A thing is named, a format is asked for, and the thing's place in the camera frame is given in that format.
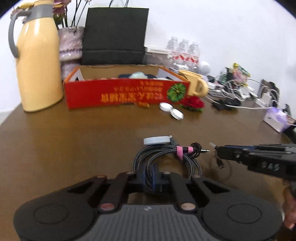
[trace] open box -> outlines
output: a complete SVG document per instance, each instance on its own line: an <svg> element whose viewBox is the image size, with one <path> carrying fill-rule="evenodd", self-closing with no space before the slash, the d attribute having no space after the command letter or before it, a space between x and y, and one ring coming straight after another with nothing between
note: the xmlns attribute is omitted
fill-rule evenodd
<svg viewBox="0 0 296 241"><path fill-rule="evenodd" d="M135 72L158 79L118 78ZM154 65L82 65L65 79L64 90L70 109L140 102L182 104L189 84L185 78Z"/></svg>

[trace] gray ribbed panel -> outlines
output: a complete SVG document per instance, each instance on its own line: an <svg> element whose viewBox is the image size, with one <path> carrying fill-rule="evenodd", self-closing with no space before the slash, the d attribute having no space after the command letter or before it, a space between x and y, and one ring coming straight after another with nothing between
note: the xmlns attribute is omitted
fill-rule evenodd
<svg viewBox="0 0 296 241"><path fill-rule="evenodd" d="M173 205L123 205L101 215L92 229L77 241L218 241L194 215Z"/></svg>

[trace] tangled cables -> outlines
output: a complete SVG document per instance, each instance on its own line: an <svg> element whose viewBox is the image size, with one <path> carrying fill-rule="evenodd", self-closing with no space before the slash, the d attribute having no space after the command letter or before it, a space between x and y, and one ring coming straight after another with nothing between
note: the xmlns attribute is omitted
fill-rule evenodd
<svg viewBox="0 0 296 241"><path fill-rule="evenodd" d="M143 160L150 156L149 160L146 163L145 168L145 191L147 193L155 194L153 192L153 178L152 178L152 171L151 165L152 163L160 156L165 154L177 154L180 158L182 157L181 162L186 165L188 169L189 177L191 178L194 175L194 165L197 167L198 174L202 175L202 170L195 158L197 158L201 153L202 147L199 143L195 142L192 143L189 147L180 147L174 146L172 144L156 144L156 145L149 145L144 147L139 153L135 156L133 162L133 171L136 172L139 170L140 164Z"/></svg>

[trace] wooden table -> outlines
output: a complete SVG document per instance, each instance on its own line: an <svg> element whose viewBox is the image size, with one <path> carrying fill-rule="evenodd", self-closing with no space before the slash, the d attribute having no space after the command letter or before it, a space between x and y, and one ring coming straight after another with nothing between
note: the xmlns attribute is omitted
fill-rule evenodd
<svg viewBox="0 0 296 241"><path fill-rule="evenodd" d="M36 113L21 106L0 126L0 240L17 241L12 220L24 202L95 175L109 178L131 171L143 138L172 135L181 145L287 143L266 123L264 110L217 111L205 101L203 113L184 113L177 121L157 105L68 110L65 101ZM205 176L274 203L282 202L282 180L252 173L235 162L220 170L212 153L198 161ZM161 170L181 172L178 161L166 158Z"/></svg>

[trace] red rose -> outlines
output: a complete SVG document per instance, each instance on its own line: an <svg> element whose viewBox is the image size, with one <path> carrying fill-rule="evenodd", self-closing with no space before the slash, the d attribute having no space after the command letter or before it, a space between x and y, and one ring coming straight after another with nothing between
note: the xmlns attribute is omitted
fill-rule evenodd
<svg viewBox="0 0 296 241"><path fill-rule="evenodd" d="M195 109L200 109L205 106L204 102L197 96L187 97L183 105Z"/></svg>

